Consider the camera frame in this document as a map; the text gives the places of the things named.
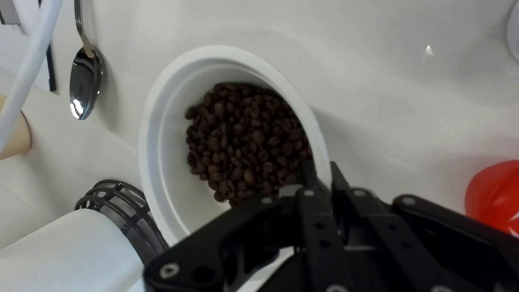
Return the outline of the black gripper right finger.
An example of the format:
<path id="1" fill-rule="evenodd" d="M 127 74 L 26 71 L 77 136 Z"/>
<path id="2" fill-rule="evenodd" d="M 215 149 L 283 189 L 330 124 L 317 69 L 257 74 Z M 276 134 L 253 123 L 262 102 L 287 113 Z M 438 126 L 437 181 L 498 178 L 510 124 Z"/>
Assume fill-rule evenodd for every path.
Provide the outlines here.
<path id="1" fill-rule="evenodd" d="M 335 215 L 346 236 L 346 251 L 367 259 L 364 283 L 386 292 L 430 292 L 433 257 L 411 225 L 365 188 L 352 188 L 331 163 Z"/>

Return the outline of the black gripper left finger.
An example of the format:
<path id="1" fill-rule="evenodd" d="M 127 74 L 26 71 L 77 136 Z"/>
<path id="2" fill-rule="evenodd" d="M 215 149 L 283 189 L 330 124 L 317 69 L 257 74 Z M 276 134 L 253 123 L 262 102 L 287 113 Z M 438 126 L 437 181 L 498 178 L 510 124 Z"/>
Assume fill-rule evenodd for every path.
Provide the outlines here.
<path id="1" fill-rule="evenodd" d="M 343 239 L 331 210 L 331 197 L 310 160 L 302 163 L 304 188 L 297 194 L 305 267 L 313 292 L 348 292 L 339 270 Z"/>

